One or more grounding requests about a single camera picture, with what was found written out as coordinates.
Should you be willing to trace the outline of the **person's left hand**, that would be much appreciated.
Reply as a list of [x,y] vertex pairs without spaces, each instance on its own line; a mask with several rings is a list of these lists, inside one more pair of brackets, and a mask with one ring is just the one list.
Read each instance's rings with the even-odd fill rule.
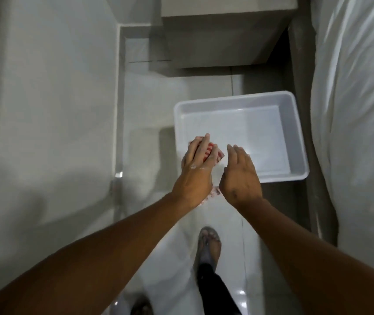
[[176,180],[170,195],[178,208],[189,212],[200,205],[213,187],[212,170],[207,165],[181,166],[181,174]]

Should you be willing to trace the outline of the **person's right hand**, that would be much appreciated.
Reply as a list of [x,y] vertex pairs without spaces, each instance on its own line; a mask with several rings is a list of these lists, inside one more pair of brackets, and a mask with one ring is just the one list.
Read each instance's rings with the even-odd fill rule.
[[252,160],[251,168],[226,166],[219,187],[226,201],[239,212],[253,207],[263,198],[260,180]]

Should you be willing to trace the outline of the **red white striped cloth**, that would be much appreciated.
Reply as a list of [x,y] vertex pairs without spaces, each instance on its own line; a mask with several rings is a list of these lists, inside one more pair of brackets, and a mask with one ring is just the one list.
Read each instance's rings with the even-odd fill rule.
[[[199,150],[200,148],[200,145],[201,145],[201,141],[204,139],[204,137],[202,136],[199,136],[200,137],[200,142],[197,144],[197,147],[195,149],[195,153],[194,153],[194,156],[193,158],[196,157],[196,154],[197,154],[197,151]],[[203,160],[202,162],[205,163],[206,160],[208,159],[208,157],[210,156],[212,150],[214,148],[214,143],[212,142],[209,142],[207,148],[206,148],[206,152],[205,152],[205,155],[203,157]],[[218,149],[218,152],[217,152],[217,158],[216,158],[216,163],[215,163],[215,166],[217,164],[219,164],[219,162],[225,157],[225,154],[220,150]],[[205,204],[206,202],[208,202],[209,200],[217,197],[217,196],[220,196],[221,195],[221,191],[220,191],[220,187],[219,186],[213,186],[212,187],[212,190],[211,192],[208,194],[208,196],[200,203],[200,206],[202,206],[203,204]]]

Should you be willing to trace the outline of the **person's right forearm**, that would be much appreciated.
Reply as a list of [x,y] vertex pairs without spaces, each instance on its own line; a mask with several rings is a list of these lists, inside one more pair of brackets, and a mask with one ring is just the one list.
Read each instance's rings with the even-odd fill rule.
[[306,312],[374,315],[372,267],[322,241],[261,197],[235,200]]

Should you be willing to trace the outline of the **person's left forearm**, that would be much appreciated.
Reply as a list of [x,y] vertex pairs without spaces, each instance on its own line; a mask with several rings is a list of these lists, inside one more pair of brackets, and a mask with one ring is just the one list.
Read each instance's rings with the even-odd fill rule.
[[99,315],[192,206],[172,193],[82,238],[0,291],[0,315]]

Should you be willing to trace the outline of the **white plastic tub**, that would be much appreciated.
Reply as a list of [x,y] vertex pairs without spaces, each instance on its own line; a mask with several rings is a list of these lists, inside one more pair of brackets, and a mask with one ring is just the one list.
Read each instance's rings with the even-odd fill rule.
[[181,101],[174,106],[176,152],[210,134],[225,157],[212,171],[219,184],[227,145],[242,147],[264,183],[304,180],[310,173],[295,96],[289,91]]

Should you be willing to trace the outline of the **grey bed base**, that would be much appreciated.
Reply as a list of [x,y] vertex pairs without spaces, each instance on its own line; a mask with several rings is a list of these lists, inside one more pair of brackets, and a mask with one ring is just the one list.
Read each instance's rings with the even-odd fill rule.
[[310,101],[315,71],[315,31],[310,16],[295,16],[289,24],[288,36],[294,94],[310,170],[302,183],[304,209],[301,220],[305,228],[336,247],[338,234],[336,211],[327,191],[311,134]]

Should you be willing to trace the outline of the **person's right sandalled foot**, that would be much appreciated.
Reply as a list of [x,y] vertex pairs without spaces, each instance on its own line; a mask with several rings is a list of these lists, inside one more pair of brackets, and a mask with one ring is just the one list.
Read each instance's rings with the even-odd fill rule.
[[210,226],[204,226],[198,236],[197,252],[194,269],[198,271],[201,265],[210,265],[215,273],[221,255],[221,239],[216,230]]

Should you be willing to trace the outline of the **grey bedside cabinet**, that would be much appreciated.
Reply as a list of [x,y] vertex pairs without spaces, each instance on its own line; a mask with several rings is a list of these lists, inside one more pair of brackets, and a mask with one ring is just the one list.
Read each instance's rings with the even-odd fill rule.
[[298,0],[161,0],[169,55],[176,68],[267,62]]

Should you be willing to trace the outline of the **white bed duvet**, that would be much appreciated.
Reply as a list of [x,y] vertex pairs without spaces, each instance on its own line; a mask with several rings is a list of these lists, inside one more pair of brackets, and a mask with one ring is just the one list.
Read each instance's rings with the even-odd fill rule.
[[374,0],[311,0],[311,132],[337,246],[374,268]]

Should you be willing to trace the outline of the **person's black trouser leg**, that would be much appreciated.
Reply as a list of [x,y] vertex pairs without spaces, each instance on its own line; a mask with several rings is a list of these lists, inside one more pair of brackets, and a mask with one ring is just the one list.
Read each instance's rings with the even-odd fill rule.
[[198,266],[196,279],[205,315],[242,315],[226,285],[210,264]]

